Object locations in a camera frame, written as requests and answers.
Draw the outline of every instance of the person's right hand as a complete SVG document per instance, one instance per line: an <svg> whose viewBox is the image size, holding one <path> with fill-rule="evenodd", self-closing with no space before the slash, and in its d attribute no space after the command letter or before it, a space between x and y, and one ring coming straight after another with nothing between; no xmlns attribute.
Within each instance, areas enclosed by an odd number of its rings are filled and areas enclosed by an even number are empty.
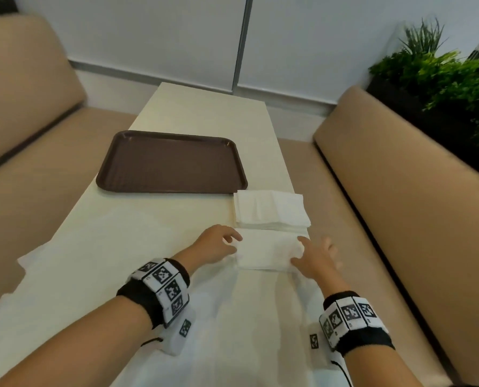
<svg viewBox="0 0 479 387"><path fill-rule="evenodd" d="M302 258L292 258L290 262L303 276L316 281L324 297L350 290L338 271L341 264L334 261L338 249L329 237L322 239L320 247L304 236L297 239L304 246L304 254Z"/></svg>

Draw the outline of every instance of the brown tray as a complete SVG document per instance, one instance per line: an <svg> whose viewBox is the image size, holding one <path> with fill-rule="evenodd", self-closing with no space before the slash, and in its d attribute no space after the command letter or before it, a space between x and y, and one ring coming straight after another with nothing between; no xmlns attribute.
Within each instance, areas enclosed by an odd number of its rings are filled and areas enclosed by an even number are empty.
<svg viewBox="0 0 479 387"><path fill-rule="evenodd" d="M231 140L128 130L114 136L96 184L116 193L232 194L248 182Z"/></svg>

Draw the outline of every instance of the wrist-mounted device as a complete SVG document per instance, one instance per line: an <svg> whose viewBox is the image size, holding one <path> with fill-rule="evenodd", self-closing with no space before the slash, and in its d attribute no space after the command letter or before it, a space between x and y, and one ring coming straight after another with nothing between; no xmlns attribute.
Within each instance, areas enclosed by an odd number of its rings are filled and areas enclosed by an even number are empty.
<svg viewBox="0 0 479 387"><path fill-rule="evenodd" d="M155 259L133 272L117 295L142 306L153 327L163 323L167 328L190 302L189 284L190 276L179 262Z"/></svg>
<svg viewBox="0 0 479 387"><path fill-rule="evenodd" d="M365 345L386 345L395 349L388 330L367 299L347 291L329 296L319 321L332 350L345 356Z"/></svg>

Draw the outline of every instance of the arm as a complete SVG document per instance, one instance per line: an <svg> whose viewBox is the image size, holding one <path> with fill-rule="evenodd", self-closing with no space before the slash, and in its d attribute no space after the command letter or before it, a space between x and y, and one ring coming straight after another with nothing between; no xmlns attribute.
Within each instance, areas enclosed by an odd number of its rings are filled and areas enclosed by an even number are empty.
<svg viewBox="0 0 479 387"><path fill-rule="evenodd" d="M350 291L336 269L333 258L337 249L329 238L320 247L300 236L304 245L302 258L293 258L292 264L307 278L316 281L324 298ZM366 345L351 350L345 356L345 363L355 387L422 387L422 384L404 364L397 351L388 346Z"/></svg>
<svg viewBox="0 0 479 387"><path fill-rule="evenodd" d="M192 275L236 248L233 228L215 225L173 257ZM32 352L0 379L0 387L104 387L127 365L152 326L145 309L117 296L77 320Z"/></svg>

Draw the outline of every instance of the beige bench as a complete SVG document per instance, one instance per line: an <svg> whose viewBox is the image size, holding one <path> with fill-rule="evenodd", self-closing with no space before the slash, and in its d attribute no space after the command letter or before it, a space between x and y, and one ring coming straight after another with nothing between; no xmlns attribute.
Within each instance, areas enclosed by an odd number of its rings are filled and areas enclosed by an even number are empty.
<svg viewBox="0 0 479 387"><path fill-rule="evenodd" d="M345 278L426 387L479 385L479 174L358 87L314 140L279 141L312 240L333 238ZM320 153L455 370L442 367Z"/></svg>
<svg viewBox="0 0 479 387"><path fill-rule="evenodd" d="M83 107L85 99L43 19L0 17L0 297L24 275L16 259L50 240L98 172L114 134L135 119Z"/></svg>

